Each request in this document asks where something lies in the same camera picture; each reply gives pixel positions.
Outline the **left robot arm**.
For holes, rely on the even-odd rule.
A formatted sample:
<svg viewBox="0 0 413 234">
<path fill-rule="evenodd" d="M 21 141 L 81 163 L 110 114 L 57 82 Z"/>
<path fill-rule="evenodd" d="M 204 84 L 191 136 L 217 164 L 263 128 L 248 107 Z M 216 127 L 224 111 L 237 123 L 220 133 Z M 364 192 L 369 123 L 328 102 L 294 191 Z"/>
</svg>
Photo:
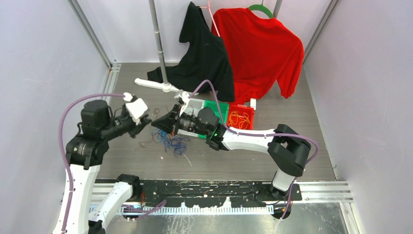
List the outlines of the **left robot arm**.
<svg viewBox="0 0 413 234">
<path fill-rule="evenodd" d="M 109 141 L 124 134 L 136 137 L 151 120 L 141 98 L 132 97 L 114 116 L 104 100 L 92 100 L 81 110 L 77 134 L 67 143 L 65 191 L 55 234 L 104 234 L 108 224 L 127 201 L 143 192 L 138 176 L 121 174 L 98 207 L 90 213 L 94 183 L 109 149 Z"/>
</svg>

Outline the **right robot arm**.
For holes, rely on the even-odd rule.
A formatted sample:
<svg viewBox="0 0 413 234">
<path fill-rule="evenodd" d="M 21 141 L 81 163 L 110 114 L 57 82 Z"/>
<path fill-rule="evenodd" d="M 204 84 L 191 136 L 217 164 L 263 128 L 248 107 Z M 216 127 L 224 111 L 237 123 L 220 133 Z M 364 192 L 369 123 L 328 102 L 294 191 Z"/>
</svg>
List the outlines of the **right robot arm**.
<svg viewBox="0 0 413 234">
<path fill-rule="evenodd" d="M 168 133 L 179 130 L 203 135 L 213 150 L 248 150 L 268 154 L 277 165 L 270 186 L 276 200 L 288 196 L 294 180 L 303 175 L 311 150 L 308 140 L 300 137 L 285 124 L 276 129 L 253 131 L 227 127 L 220 123 L 214 111 L 202 108 L 197 115 L 181 113 L 176 104 L 166 115 L 152 122 L 152 126 Z"/>
</svg>

